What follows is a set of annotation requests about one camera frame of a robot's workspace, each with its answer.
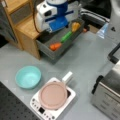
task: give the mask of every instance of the stove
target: stove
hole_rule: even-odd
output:
[[[51,78],[47,83],[49,82],[60,82],[60,81],[57,78]],[[76,96],[76,93],[71,88],[69,88],[68,86],[66,88],[67,88],[68,98],[66,103],[61,108],[57,110],[48,110],[43,108],[38,99],[40,90],[32,97],[30,101],[30,106],[44,120],[56,120]]]

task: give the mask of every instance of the teal bowl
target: teal bowl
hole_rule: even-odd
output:
[[[15,77],[16,84],[24,89],[33,89],[41,80],[41,72],[35,66],[26,66],[20,69]]]

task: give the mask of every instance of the silver appliance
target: silver appliance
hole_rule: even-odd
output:
[[[120,61],[92,91],[92,104],[113,120],[120,120]]]

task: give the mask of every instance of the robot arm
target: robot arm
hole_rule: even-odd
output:
[[[54,32],[78,17],[78,2],[68,4],[67,0],[46,0],[37,6],[35,23],[38,31]]]

